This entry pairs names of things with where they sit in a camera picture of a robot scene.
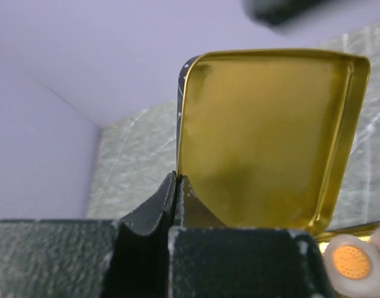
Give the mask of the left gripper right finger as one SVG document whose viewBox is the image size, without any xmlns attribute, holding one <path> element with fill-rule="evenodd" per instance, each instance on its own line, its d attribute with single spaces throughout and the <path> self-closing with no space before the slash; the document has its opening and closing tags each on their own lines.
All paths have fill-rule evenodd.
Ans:
<svg viewBox="0 0 380 298">
<path fill-rule="evenodd" d="M 228 228 L 182 177 L 168 232 L 169 297 L 334 297 L 316 241 L 302 230 Z"/>
</svg>

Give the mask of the round waffle cookie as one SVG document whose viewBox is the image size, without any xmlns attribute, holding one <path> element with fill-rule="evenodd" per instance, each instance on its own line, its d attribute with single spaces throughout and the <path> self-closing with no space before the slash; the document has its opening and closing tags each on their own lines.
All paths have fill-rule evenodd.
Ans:
<svg viewBox="0 0 380 298">
<path fill-rule="evenodd" d="M 371 261 L 360 248 L 344 245 L 332 253 L 332 262 L 339 274 L 348 279 L 360 280 L 369 276 Z"/>
</svg>

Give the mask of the gold tin lid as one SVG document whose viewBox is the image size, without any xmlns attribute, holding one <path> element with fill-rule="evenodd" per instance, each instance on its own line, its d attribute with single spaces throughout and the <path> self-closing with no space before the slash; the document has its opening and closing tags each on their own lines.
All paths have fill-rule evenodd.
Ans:
<svg viewBox="0 0 380 298">
<path fill-rule="evenodd" d="M 365 56 L 309 48 L 191 61 L 178 89 L 183 224 L 326 231 L 370 71 Z"/>
</svg>

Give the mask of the gold cookie tin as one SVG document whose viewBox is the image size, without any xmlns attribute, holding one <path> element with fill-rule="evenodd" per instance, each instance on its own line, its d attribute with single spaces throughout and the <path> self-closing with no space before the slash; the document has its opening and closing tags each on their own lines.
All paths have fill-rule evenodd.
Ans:
<svg viewBox="0 0 380 298">
<path fill-rule="evenodd" d="M 380 227 L 380 221 L 371 222 L 363 225 L 357 225 L 347 228 L 339 228 L 336 230 L 331 230 L 324 232 L 315 237 L 317 243 L 328 243 L 332 238 L 338 235 L 353 235 L 361 239 L 362 241 L 369 241 L 373 232 Z"/>
</svg>

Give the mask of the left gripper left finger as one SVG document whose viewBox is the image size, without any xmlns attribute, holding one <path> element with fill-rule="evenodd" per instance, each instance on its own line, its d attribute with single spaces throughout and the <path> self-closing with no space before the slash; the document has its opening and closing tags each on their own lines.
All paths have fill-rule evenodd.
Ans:
<svg viewBox="0 0 380 298">
<path fill-rule="evenodd" d="M 121 219 L 0 220 L 0 297 L 163 297 L 176 185 Z"/>
</svg>

